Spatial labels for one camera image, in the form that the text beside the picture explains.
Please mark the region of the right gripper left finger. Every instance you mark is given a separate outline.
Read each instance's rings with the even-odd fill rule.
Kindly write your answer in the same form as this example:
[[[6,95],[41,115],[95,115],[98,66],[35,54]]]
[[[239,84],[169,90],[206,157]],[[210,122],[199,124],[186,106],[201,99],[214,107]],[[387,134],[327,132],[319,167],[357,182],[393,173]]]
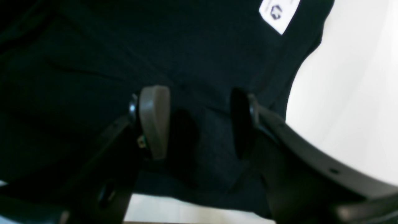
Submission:
[[[2,224],[122,224],[143,159],[167,156],[170,89],[148,86],[81,154],[1,187]]]

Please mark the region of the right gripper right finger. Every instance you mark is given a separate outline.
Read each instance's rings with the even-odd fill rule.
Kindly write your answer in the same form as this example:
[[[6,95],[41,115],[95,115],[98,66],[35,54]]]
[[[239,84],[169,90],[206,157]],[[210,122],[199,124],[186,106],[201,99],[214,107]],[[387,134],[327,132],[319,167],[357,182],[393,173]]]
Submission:
[[[260,172],[277,224],[397,223],[397,186],[317,149],[244,90],[230,112],[237,156]]]

